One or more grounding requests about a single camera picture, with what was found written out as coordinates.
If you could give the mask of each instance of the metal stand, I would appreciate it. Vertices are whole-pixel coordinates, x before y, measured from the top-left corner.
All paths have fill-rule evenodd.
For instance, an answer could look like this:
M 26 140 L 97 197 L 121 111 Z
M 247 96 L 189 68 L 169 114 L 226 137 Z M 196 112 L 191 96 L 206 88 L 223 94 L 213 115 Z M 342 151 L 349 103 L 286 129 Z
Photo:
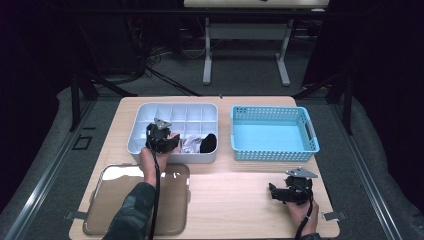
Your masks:
M 283 86 L 290 86 L 289 76 L 284 64 L 287 46 L 289 44 L 293 20 L 287 24 L 237 24 L 214 23 L 209 18 L 205 21 L 205 68 L 203 71 L 203 84 L 211 83 L 212 52 L 211 39 L 257 39 L 257 40 L 282 40 L 280 52 L 275 55 L 280 78 Z

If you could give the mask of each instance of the table leg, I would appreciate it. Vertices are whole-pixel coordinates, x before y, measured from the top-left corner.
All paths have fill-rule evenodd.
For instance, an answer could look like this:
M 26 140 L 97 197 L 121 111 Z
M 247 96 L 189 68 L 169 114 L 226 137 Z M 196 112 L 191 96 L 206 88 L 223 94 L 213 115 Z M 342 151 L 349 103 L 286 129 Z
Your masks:
M 278 71 L 280 72 L 281 81 L 283 83 L 283 86 L 290 86 L 290 80 L 289 75 L 287 74 L 286 65 L 284 64 L 284 56 L 287 52 L 287 46 L 289 45 L 291 31 L 293 26 L 293 20 L 289 20 L 287 23 L 287 28 L 284 32 L 284 39 L 281 44 L 280 52 L 275 54 L 275 57 L 277 59 L 277 65 L 278 65 Z
M 211 84 L 211 72 L 212 72 L 212 53 L 211 53 L 211 36 L 209 29 L 209 18 L 205 21 L 205 68 L 203 70 L 203 84 Z

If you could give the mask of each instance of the black object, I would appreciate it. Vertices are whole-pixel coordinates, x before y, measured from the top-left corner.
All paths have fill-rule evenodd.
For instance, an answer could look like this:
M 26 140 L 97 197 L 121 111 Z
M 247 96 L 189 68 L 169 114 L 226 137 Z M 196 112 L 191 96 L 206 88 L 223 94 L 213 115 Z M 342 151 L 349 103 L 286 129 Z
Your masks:
M 286 179 L 286 184 L 287 189 L 280 189 L 269 183 L 272 199 L 277 199 L 283 203 L 295 202 L 297 205 L 302 205 L 313 196 L 311 179 L 289 176 Z
M 216 136 L 215 134 L 208 134 L 200 144 L 200 153 L 211 153 L 216 149 Z
M 146 147 L 158 153 L 166 153 L 176 148 L 180 141 L 180 135 L 168 139 L 171 134 L 169 126 L 171 123 L 155 118 L 155 123 L 149 124 L 146 128 Z

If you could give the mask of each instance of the black cable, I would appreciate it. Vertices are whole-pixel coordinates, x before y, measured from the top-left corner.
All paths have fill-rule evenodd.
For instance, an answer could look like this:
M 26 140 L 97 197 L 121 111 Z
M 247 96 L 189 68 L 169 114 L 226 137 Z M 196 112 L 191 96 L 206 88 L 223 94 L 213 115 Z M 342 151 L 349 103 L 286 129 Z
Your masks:
M 155 205 L 153 208 L 153 216 L 152 216 L 152 223 L 150 225 L 150 233 L 149 233 L 149 239 L 152 240 L 155 235 L 155 228 L 156 228 L 156 219 L 158 216 L 158 208 L 159 208 L 159 197 L 160 197 L 160 167 L 158 160 L 156 158 L 156 150 L 152 149 L 152 146 L 150 145 L 150 141 L 147 141 L 149 143 L 149 149 L 152 153 L 153 160 L 155 161 L 155 169 L 156 169 L 156 193 L 155 193 Z
M 189 96 L 194 95 L 197 97 L 200 97 L 202 95 L 200 95 L 199 93 L 192 91 L 190 89 L 188 89 L 187 87 L 183 86 L 182 84 L 180 84 L 179 82 L 173 80 L 172 78 L 169 78 L 165 75 L 163 75 L 162 73 L 159 73 L 155 70 L 153 70 L 152 68 L 146 66 L 146 70 L 149 70 L 153 75 L 155 75 L 156 77 L 158 77 L 160 80 L 170 84 L 171 86 L 173 86 L 175 89 L 179 90 L 180 92 L 184 93 L 185 95 Z
M 299 187 L 298 185 L 295 185 L 295 184 L 293 184 L 293 185 L 296 186 L 297 188 L 301 189 L 302 191 L 304 191 L 306 193 L 306 195 L 308 195 L 308 199 L 309 199 L 309 209 L 308 209 L 308 212 L 306 213 L 305 218 L 300 223 L 299 228 L 296 231 L 296 236 L 294 238 L 295 240 L 299 240 L 300 239 L 300 235 L 302 234 L 303 228 L 305 228 L 306 224 L 308 223 L 309 218 L 311 217 L 311 213 L 312 213 L 312 209 L 313 209 L 312 201 L 314 200 L 314 198 L 313 198 L 313 195 L 310 195 L 302 187 Z

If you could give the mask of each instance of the white compartment organizer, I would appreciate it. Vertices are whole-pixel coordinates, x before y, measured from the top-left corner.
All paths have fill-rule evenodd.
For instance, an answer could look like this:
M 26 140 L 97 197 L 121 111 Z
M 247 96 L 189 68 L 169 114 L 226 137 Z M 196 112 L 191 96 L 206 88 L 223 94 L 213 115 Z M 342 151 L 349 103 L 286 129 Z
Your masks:
M 145 103 L 138 109 L 128 140 L 128 151 L 137 160 L 146 144 L 146 127 L 154 118 L 170 122 L 171 132 L 179 132 L 180 139 L 208 134 L 217 138 L 217 146 L 211 153 L 172 153 L 169 163 L 211 163 L 218 148 L 218 109 L 211 103 Z

